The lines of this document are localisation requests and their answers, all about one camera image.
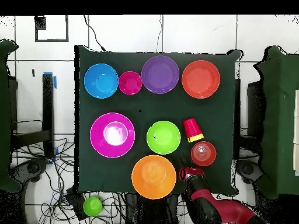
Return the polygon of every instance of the orange bowl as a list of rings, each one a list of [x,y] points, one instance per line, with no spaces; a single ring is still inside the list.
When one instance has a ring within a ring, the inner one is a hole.
[[[151,200],[167,196],[175,183],[175,168],[163,156],[145,156],[135,164],[132,171],[132,184],[136,192]]]

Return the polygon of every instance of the green bowl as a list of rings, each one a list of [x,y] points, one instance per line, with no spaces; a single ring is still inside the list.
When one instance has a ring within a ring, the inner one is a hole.
[[[95,197],[86,199],[83,204],[83,210],[88,216],[97,216],[102,211],[102,208],[102,202]]]
[[[147,131],[147,144],[157,154],[170,154],[180,144],[180,131],[169,121],[158,121]]]

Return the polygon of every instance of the magenta plate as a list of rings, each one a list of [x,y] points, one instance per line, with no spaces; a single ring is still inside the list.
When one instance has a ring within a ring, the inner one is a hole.
[[[126,71],[119,77],[119,88],[126,95],[134,95],[140,91],[142,79],[134,71]]]
[[[135,141],[132,122],[122,114],[106,113],[92,124],[91,144],[102,156],[117,158],[127,153]]]

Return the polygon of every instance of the plate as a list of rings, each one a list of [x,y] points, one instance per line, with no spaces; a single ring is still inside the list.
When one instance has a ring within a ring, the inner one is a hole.
[[[98,99],[113,95],[119,85],[119,76],[108,64],[92,65],[84,76],[84,86],[87,92]]]
[[[171,193],[176,183],[176,172],[168,159],[149,155],[136,163],[131,178],[136,192],[145,198],[157,200]]]
[[[180,144],[180,131],[169,121],[158,121],[147,132],[147,144],[157,154],[167,155]]]
[[[93,148],[100,155],[117,158],[132,148],[135,130],[126,116],[119,113],[106,113],[93,123],[90,139]]]
[[[204,99],[218,89],[220,74],[211,62],[197,60],[184,69],[182,84],[187,94],[197,99]]]
[[[140,91],[142,79],[134,71],[126,71],[119,77],[119,88],[126,95],[134,95]]]
[[[155,56],[144,64],[141,77],[144,86],[152,93],[167,93],[179,81],[179,67],[169,57]]]

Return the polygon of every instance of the dark green table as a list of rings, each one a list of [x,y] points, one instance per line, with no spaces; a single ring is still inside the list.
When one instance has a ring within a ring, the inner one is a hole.
[[[156,121],[168,120],[178,126],[182,140],[176,151],[165,155],[176,171],[180,168],[180,156],[185,163],[191,163],[190,151],[196,143],[188,143],[183,128],[183,120],[194,117],[200,125],[205,141],[211,142],[216,150],[215,162],[205,167],[206,179],[213,193],[235,194],[231,186],[232,133],[235,100],[235,61],[240,51],[228,54],[163,54],[172,58],[180,70],[176,87],[166,94],[154,94],[144,86],[140,92],[128,96],[119,89],[107,99],[97,99],[84,88],[84,75],[94,64],[105,63],[112,66],[120,76],[125,71],[141,74],[144,63],[151,57],[161,55],[153,52],[120,53],[94,52],[84,46],[75,46],[75,71],[77,94],[75,115],[79,123],[75,131],[75,161],[79,166],[79,191],[111,191],[134,193],[131,172],[134,165],[144,156],[153,155],[146,142],[148,128]],[[194,99],[182,87],[184,68],[195,60],[212,62],[219,70],[221,82],[218,90],[207,99]],[[109,159],[98,154],[89,140],[93,122],[102,114],[117,112],[128,117],[135,128],[135,143],[124,156]],[[174,193],[182,193],[184,183],[177,182]]]

